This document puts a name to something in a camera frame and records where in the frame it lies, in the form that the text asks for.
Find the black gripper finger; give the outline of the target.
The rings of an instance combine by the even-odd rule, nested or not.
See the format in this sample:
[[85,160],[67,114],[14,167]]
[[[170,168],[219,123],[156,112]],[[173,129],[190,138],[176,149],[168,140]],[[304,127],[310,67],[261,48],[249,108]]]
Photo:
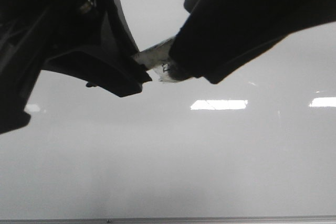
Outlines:
[[170,57],[217,84],[288,35],[335,21],[335,0],[185,0]]
[[28,125],[25,107],[43,70],[119,97],[151,81],[120,0],[1,0],[1,133]]

